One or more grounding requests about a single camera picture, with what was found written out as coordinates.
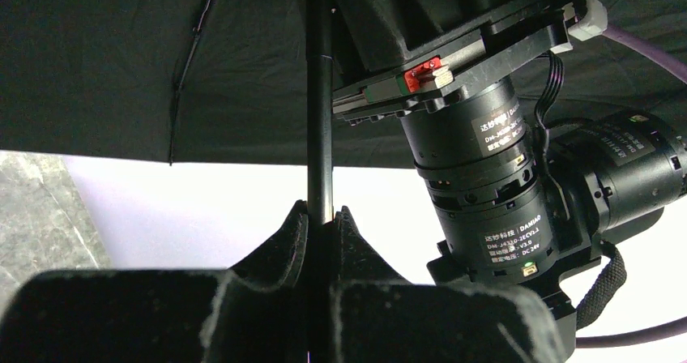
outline wire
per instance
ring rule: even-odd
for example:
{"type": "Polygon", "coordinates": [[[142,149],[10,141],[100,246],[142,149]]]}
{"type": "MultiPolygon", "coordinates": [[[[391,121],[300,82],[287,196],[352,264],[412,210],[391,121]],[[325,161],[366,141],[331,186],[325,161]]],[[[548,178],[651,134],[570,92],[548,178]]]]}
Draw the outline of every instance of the wire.
{"type": "Polygon", "coordinates": [[[546,154],[548,151],[548,128],[544,124],[544,119],[546,118],[546,113],[551,109],[553,104],[556,102],[558,93],[561,91],[561,86],[563,86],[563,75],[565,73],[565,68],[563,66],[563,61],[551,51],[541,54],[538,59],[548,58],[548,78],[546,85],[544,86],[544,91],[541,93],[540,98],[535,104],[535,119],[537,122],[537,141],[539,147],[539,158],[542,162],[544,168],[544,174],[550,177],[548,172],[548,162],[546,159],[546,154]]]}
{"type": "Polygon", "coordinates": [[[577,348],[613,348],[626,347],[628,345],[650,343],[652,341],[667,339],[687,333],[687,317],[668,322],[657,327],[642,329],[640,331],[621,333],[619,335],[578,337],[577,348]]]}
{"type": "Polygon", "coordinates": [[[670,74],[675,75],[680,81],[687,83],[687,65],[680,62],[679,59],[673,57],[671,54],[654,46],[652,43],[610,24],[603,35],[612,41],[616,41],[640,53],[653,63],[663,67],[670,74]]]}

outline motor label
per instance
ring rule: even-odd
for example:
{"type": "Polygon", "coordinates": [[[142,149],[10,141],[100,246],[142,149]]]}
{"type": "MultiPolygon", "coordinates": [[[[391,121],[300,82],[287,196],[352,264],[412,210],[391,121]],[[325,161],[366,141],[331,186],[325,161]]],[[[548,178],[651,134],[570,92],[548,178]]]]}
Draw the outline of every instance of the motor label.
{"type": "Polygon", "coordinates": [[[477,143],[484,156],[491,156],[518,141],[525,133],[520,103],[502,107],[472,120],[477,143]]]}
{"type": "Polygon", "coordinates": [[[484,256],[496,264],[518,260],[540,250],[541,220],[542,215],[537,215],[519,225],[483,235],[480,241],[484,256]]]}
{"type": "Polygon", "coordinates": [[[651,142],[636,130],[627,130],[609,122],[590,124],[577,132],[582,139],[599,146],[617,166],[655,151],[651,142]]]}

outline black cable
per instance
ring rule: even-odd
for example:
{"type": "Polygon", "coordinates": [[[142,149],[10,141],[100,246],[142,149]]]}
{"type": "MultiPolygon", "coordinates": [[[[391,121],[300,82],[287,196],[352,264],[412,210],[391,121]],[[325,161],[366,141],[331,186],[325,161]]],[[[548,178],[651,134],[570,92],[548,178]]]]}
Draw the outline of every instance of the black cable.
{"type": "Polygon", "coordinates": [[[640,331],[621,333],[619,335],[578,337],[577,348],[613,348],[628,345],[650,343],[652,341],[667,339],[687,333],[687,317],[668,322],[657,327],[642,329],[640,331]]]}
{"type": "Polygon", "coordinates": [[[620,251],[609,241],[602,240],[600,244],[601,253],[611,261],[601,271],[594,285],[591,286],[577,307],[578,331],[599,318],[618,289],[627,281],[625,262],[620,251]]]}
{"type": "Polygon", "coordinates": [[[542,164],[542,169],[544,170],[544,175],[546,177],[551,177],[548,171],[548,161],[546,154],[548,151],[548,127],[544,124],[544,119],[546,118],[546,113],[551,109],[553,104],[556,102],[558,93],[561,91],[561,86],[563,86],[563,75],[565,68],[563,66],[563,61],[551,51],[541,54],[537,59],[548,58],[548,78],[546,80],[546,85],[544,85],[544,91],[541,93],[540,98],[535,104],[535,119],[536,119],[536,147],[538,161],[542,164]]]}

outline white connector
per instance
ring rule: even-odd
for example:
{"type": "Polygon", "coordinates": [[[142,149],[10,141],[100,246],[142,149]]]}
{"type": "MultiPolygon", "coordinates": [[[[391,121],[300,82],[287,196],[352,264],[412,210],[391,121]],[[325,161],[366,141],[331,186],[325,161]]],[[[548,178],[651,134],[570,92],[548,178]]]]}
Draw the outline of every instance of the white connector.
{"type": "Polygon", "coordinates": [[[568,28],[568,34],[579,41],[587,41],[599,36],[608,27],[608,12],[599,0],[587,0],[587,15],[584,19],[568,28]]]}
{"type": "Polygon", "coordinates": [[[573,50],[573,44],[572,43],[563,43],[562,45],[557,45],[556,47],[551,48],[551,52],[555,54],[559,53],[567,53],[568,51],[573,50]]]}

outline umbrella rib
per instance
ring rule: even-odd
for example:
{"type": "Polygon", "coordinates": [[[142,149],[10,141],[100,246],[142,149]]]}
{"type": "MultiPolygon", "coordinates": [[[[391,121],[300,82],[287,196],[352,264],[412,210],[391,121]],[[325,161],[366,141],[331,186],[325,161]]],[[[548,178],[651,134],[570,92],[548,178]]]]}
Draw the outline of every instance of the umbrella rib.
{"type": "Polygon", "coordinates": [[[203,11],[200,13],[200,17],[198,18],[198,23],[193,28],[194,38],[193,38],[193,42],[191,43],[191,46],[189,49],[189,54],[186,57],[186,63],[184,64],[184,70],[181,72],[181,77],[179,77],[179,80],[176,83],[176,88],[174,91],[172,121],[171,121],[172,133],[171,133],[170,139],[169,139],[169,165],[170,166],[174,162],[174,144],[176,142],[176,137],[177,137],[177,123],[178,123],[177,119],[179,116],[179,106],[181,105],[181,90],[183,90],[183,88],[184,88],[184,81],[186,80],[186,74],[189,71],[191,61],[193,60],[193,57],[195,55],[195,50],[198,48],[198,43],[200,42],[200,34],[203,30],[203,24],[205,23],[205,20],[206,20],[208,12],[210,11],[211,5],[212,5],[212,0],[205,0],[205,4],[203,5],[203,11]]]}

